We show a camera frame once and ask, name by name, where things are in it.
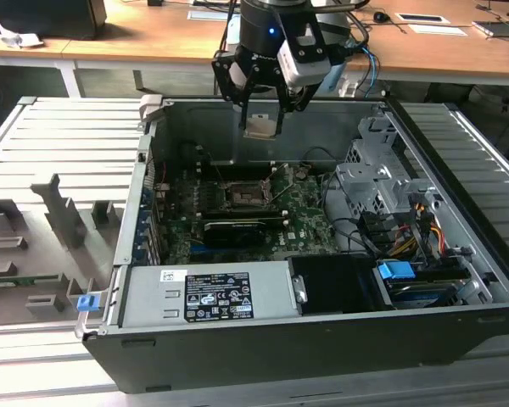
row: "black cable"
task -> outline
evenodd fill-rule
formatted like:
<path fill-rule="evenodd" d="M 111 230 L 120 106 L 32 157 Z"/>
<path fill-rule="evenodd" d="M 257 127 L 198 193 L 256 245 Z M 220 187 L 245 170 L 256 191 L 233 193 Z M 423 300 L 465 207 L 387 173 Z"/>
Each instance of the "black cable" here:
<path fill-rule="evenodd" d="M 197 7 L 207 8 L 208 10 L 215 11 L 216 13 L 228 13 L 228 10 L 224 8 L 215 8 L 213 6 L 199 5 Z"/>
<path fill-rule="evenodd" d="M 367 45 L 367 43 L 370 40 L 370 34 L 367 32 L 366 27 L 356 18 L 354 14 L 351 12 L 346 12 L 345 15 L 351 19 L 353 23 L 355 23 L 356 27 L 358 27 L 358 30 L 360 30 L 362 36 L 364 37 L 361 42 L 358 42 L 353 50 L 358 51 L 361 50 L 363 47 Z"/>
<path fill-rule="evenodd" d="M 350 250 L 350 242 L 355 242 L 355 243 L 358 243 L 359 245 L 361 245 L 363 248 L 365 248 L 366 250 L 369 250 L 369 247 L 360 239 L 356 238 L 353 236 L 353 232 L 351 233 L 347 233 L 346 231 L 341 231 L 339 230 L 336 226 L 335 226 L 335 223 L 336 222 L 339 222 L 340 220 L 349 220 L 349 218 L 337 218 L 337 219 L 334 219 L 332 220 L 330 223 L 332 223 L 332 226 L 333 226 L 333 229 L 336 231 L 336 233 L 338 233 L 339 235 L 343 236 L 343 237 L 347 237 L 347 240 L 349 241 L 349 250 Z"/>
<path fill-rule="evenodd" d="M 366 6 L 370 0 L 364 0 L 357 4 L 336 4 L 334 6 L 321 6 L 321 7 L 313 7 L 311 8 L 315 14 L 334 14 L 334 13 L 344 13 L 348 11 L 355 11 L 358 8 L 362 8 Z"/>
<path fill-rule="evenodd" d="M 301 158 L 301 160 L 300 160 L 299 162 L 300 162 L 300 163 L 305 163 L 305 159 L 307 159 L 307 156 L 309 155 L 309 153 L 310 153 L 311 151 L 315 151 L 315 150 L 321 150 L 321 151 L 323 151 L 324 153 L 326 153 L 326 154 L 327 154 L 327 156 L 328 156 L 328 157 L 332 158 L 332 159 L 336 162 L 336 164 L 339 164 L 339 160 L 338 160 L 338 159 L 336 159 L 336 157 L 335 157 L 332 153 L 330 153 L 330 151 L 329 151 L 327 148 L 324 148 L 324 147 L 321 147 L 321 146 L 313 146 L 313 147 L 309 148 L 309 149 L 308 149 L 308 150 L 304 153 L 304 155 L 302 155 L 302 158 Z"/>
<path fill-rule="evenodd" d="M 206 8 L 215 8 L 218 9 L 220 12 L 227 13 L 228 9 L 230 7 L 230 3 L 218 3 L 218 2 L 210 2 L 208 0 L 194 0 L 193 4 L 194 7 L 206 7 Z"/>
<path fill-rule="evenodd" d="M 370 72 L 371 72 L 371 71 L 372 71 L 372 69 L 373 69 L 373 65 L 372 65 L 372 59 L 369 57 L 369 55 L 368 55 L 368 54 L 366 54 L 366 53 L 365 53 L 364 55 L 366 55 L 366 57 L 367 57 L 367 63 L 368 63 L 367 71 L 366 71 L 366 73 L 362 76 L 362 79 L 360 80 L 360 82 L 358 82 L 358 85 L 356 85 L 356 90 L 365 94 L 365 93 L 366 93 L 366 91 L 362 91 L 362 90 L 361 90 L 361 87 L 362 87 L 362 85 L 364 85 L 364 82 L 366 81 L 367 76 L 368 76 L 368 75 L 370 75 Z"/>
<path fill-rule="evenodd" d="M 380 25 L 411 25 L 411 24 L 415 24 L 415 23 L 395 23 L 395 22 L 391 22 L 391 23 L 372 23 L 372 22 L 369 22 L 369 21 L 362 21 L 361 22 L 363 25 L 366 25 L 368 27 L 378 27 Z M 428 25 L 430 27 L 449 27 L 449 28 L 471 28 L 473 27 L 473 25 L 441 25 L 441 24 L 426 24 L 426 23 L 422 23 L 422 25 Z"/>
<path fill-rule="evenodd" d="M 225 41 L 227 40 L 227 35 L 228 35 L 228 25 L 230 24 L 230 20 L 232 19 L 232 16 L 234 14 L 234 9 L 236 8 L 236 3 L 238 2 L 238 0 L 230 0 L 230 2 L 228 3 L 228 16 L 227 16 L 227 24 L 226 26 L 224 27 L 224 31 L 222 32 L 222 38 L 221 38 L 221 43 L 219 45 L 219 49 L 215 52 L 215 55 L 214 57 L 216 57 L 216 55 L 218 53 L 222 53 L 225 51 L 224 49 L 224 43 Z M 213 94 L 216 95 L 218 93 L 218 86 L 217 86 L 217 78 L 215 75 L 213 75 Z"/>
<path fill-rule="evenodd" d="M 509 130 L 509 120 L 507 121 L 506 126 L 501 131 L 500 135 L 496 138 L 494 145 L 498 144 L 503 136 L 507 133 L 507 130 Z"/>
<path fill-rule="evenodd" d="M 358 233 L 358 236 L 360 236 L 362 238 L 362 235 L 360 234 L 360 231 L 358 229 L 354 229 L 350 235 L 353 236 L 355 233 Z M 349 252 L 351 251 L 350 250 L 350 239 L 347 239 L 347 249 L 349 250 Z"/>

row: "cable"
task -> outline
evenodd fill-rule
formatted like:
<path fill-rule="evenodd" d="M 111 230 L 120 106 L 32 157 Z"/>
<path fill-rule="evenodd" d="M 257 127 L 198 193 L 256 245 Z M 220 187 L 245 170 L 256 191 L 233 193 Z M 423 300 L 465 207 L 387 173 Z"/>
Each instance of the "cable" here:
<path fill-rule="evenodd" d="M 330 151 L 329 151 L 327 148 L 324 148 L 324 147 L 321 147 L 321 146 L 313 146 L 313 147 L 310 147 L 310 148 L 309 148 L 309 149 L 308 149 L 308 150 L 304 153 L 304 155 L 302 155 L 302 158 L 301 158 L 301 160 L 300 160 L 299 162 L 300 162 L 300 163 L 305 163 L 305 159 L 307 159 L 307 156 L 309 155 L 309 153 L 310 153 L 311 151 L 315 151 L 315 150 L 321 150 L 321 151 L 323 151 L 324 153 L 326 153 L 326 154 L 327 154 L 327 156 L 328 156 L 328 157 L 332 158 L 332 159 L 336 162 L 336 164 L 339 164 L 339 160 L 338 160 L 338 159 L 336 159 L 336 157 L 335 157 L 332 153 L 330 153 Z"/>
<path fill-rule="evenodd" d="M 347 237 L 347 239 L 349 239 L 349 250 L 350 250 L 350 241 L 352 242 L 355 242 L 355 243 L 358 243 L 359 245 L 361 245 L 363 248 L 365 248 L 366 250 L 368 250 L 368 246 L 360 239 L 352 236 L 352 234 L 355 232 L 351 232 L 351 233 L 347 233 L 346 231 L 341 231 L 339 230 L 334 224 L 336 222 L 339 222 L 341 220 L 348 220 L 349 222 L 351 222 L 350 218 L 337 218 L 337 219 L 334 219 L 332 220 L 330 223 L 332 224 L 333 226 L 333 229 L 336 231 L 336 233 L 338 233 L 339 235 L 341 236 L 344 236 L 344 237 Z"/>
<path fill-rule="evenodd" d="M 194 0 L 193 6 L 209 8 L 210 10 L 217 11 L 220 13 L 228 13 L 230 3 L 209 2 L 207 0 Z"/>
<path fill-rule="evenodd" d="M 440 253 L 443 253 L 443 249 L 441 248 L 441 232 L 439 231 L 439 229 L 437 227 L 430 227 L 430 231 L 433 231 L 436 236 L 438 237 L 438 250 Z"/>
<path fill-rule="evenodd" d="M 361 22 L 363 25 L 367 26 L 367 27 L 379 27 L 381 25 L 396 25 L 396 26 L 400 26 L 400 25 L 411 25 L 411 24 L 414 24 L 414 23 L 395 23 L 395 22 L 391 22 L 391 23 L 372 23 L 372 22 L 369 22 L 369 21 L 362 21 Z M 422 25 L 428 25 L 428 26 L 431 26 L 431 27 L 449 27 L 449 28 L 471 28 L 473 27 L 473 25 L 441 25 L 441 24 L 427 24 L 427 23 L 422 23 Z"/>
<path fill-rule="evenodd" d="M 334 13 L 343 13 L 348 11 L 355 11 L 358 8 L 362 8 L 366 6 L 370 0 L 363 0 L 357 4 L 336 4 L 335 6 L 321 6 L 321 7 L 312 7 L 312 11 L 315 14 L 334 14 Z"/>
<path fill-rule="evenodd" d="M 205 243 L 204 243 L 204 242 L 202 242 L 201 240 L 194 239 L 194 238 L 192 238 L 192 237 L 190 237 L 190 238 L 189 238 L 189 239 L 187 239 L 187 240 L 189 240 L 190 242 L 196 242 L 196 243 L 200 243 L 201 245 L 205 245 Z"/>
<path fill-rule="evenodd" d="M 364 94 L 364 98 L 367 98 L 367 95 L 369 94 L 370 90 L 372 89 L 373 87 L 373 84 L 375 83 L 375 75 L 377 73 L 377 66 L 375 64 L 375 58 L 372 56 L 372 54 L 366 49 L 366 48 L 362 48 L 362 51 L 364 51 L 364 53 L 367 55 L 367 57 L 369 58 L 370 60 L 370 66 L 372 67 L 372 82 L 370 83 L 370 87 L 369 89 L 365 92 Z"/>
<path fill-rule="evenodd" d="M 411 237 L 409 240 L 407 240 L 404 244 L 399 246 L 396 250 L 391 252 L 389 255 L 391 257 L 394 257 L 397 254 L 403 254 L 408 248 L 412 248 L 416 244 L 417 244 L 417 240 L 414 237 Z"/>
<path fill-rule="evenodd" d="M 218 53 L 223 53 L 225 51 L 224 44 L 227 40 L 228 35 L 228 25 L 230 24 L 230 20 L 232 19 L 232 16 L 234 14 L 234 9 L 236 8 L 236 3 L 238 0 L 230 0 L 228 3 L 228 16 L 227 16 L 227 24 L 224 27 L 224 31 L 222 32 L 221 37 L 221 43 L 219 45 L 219 49 L 215 52 L 215 55 L 213 57 L 216 57 Z M 213 94 L 216 95 L 218 93 L 218 86 L 217 86 L 217 77 L 215 74 L 213 74 Z"/>
<path fill-rule="evenodd" d="M 356 16 L 354 14 L 352 14 L 351 12 L 346 12 L 345 15 L 347 17 L 349 17 L 351 19 L 351 21 L 353 23 L 355 23 L 355 25 L 358 27 L 358 30 L 360 30 L 360 33 L 362 34 L 363 36 L 363 39 L 361 42 L 357 43 L 354 47 L 353 47 L 353 51 L 359 51 L 361 50 L 362 48 L 366 47 L 367 46 L 367 43 L 369 42 L 370 40 L 370 34 L 369 32 L 367 32 L 367 29 L 366 27 L 361 23 L 360 20 L 358 20 L 356 18 Z"/>
<path fill-rule="evenodd" d="M 369 53 L 370 56 L 373 57 L 373 59 L 375 61 L 375 64 L 374 64 L 374 68 L 373 70 L 376 72 L 375 76 L 372 78 L 372 83 L 370 85 L 370 87 L 367 89 L 364 97 L 367 98 L 367 95 L 369 94 L 369 92 L 373 89 L 373 86 L 375 85 L 375 83 L 377 82 L 377 78 L 379 77 L 379 74 L 381 73 L 381 61 L 379 60 L 379 57 L 377 55 L 375 55 L 372 51 L 370 51 L 368 48 L 366 48 L 366 51 Z"/>
<path fill-rule="evenodd" d="M 507 130 L 509 130 L 509 120 L 507 121 L 506 126 L 501 131 L 500 135 L 495 139 L 494 145 L 498 144 L 503 136 L 507 133 Z"/>
<path fill-rule="evenodd" d="M 395 242 L 397 243 L 398 241 L 398 237 L 400 236 L 400 234 L 403 232 L 403 231 L 406 231 L 407 229 L 411 229 L 411 227 L 409 225 L 403 225 L 401 226 L 397 231 L 396 231 L 396 236 L 395 236 Z"/>
<path fill-rule="evenodd" d="M 366 94 L 366 91 L 362 91 L 361 87 L 362 87 L 362 85 L 364 85 L 364 82 L 366 81 L 367 77 L 370 75 L 370 72 L 373 69 L 372 59 L 369 57 L 369 55 L 366 54 L 366 56 L 367 56 L 367 62 L 369 63 L 369 65 L 367 66 L 367 71 L 362 76 L 362 79 L 360 79 L 360 82 L 358 82 L 358 85 L 356 85 L 356 90 L 359 92 L 362 92 L 364 94 Z"/>
<path fill-rule="evenodd" d="M 355 233 L 358 233 L 358 236 L 362 238 L 362 235 L 360 234 L 360 231 L 358 229 L 353 230 L 350 235 L 353 236 Z M 350 253 L 350 239 L 347 239 L 347 251 Z"/>

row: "blue latch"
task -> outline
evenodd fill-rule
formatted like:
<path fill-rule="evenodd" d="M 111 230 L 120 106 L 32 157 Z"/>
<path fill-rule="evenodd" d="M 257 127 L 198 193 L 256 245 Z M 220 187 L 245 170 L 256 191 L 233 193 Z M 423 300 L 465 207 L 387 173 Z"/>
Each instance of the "blue latch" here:
<path fill-rule="evenodd" d="M 415 271 L 408 261 L 387 261 L 382 263 L 379 267 L 381 277 L 386 280 L 387 278 L 415 278 Z"/>
<path fill-rule="evenodd" d="M 77 300 L 77 310 L 83 311 L 98 311 L 100 308 L 100 294 L 85 294 L 81 295 Z"/>

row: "power supply label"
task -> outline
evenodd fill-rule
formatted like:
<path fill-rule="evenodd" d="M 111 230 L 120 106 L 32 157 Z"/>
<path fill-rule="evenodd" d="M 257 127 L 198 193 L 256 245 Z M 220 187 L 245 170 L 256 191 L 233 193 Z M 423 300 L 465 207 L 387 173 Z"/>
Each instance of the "power supply label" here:
<path fill-rule="evenodd" d="M 185 320 L 207 322 L 253 318 L 249 273 L 185 278 Z"/>

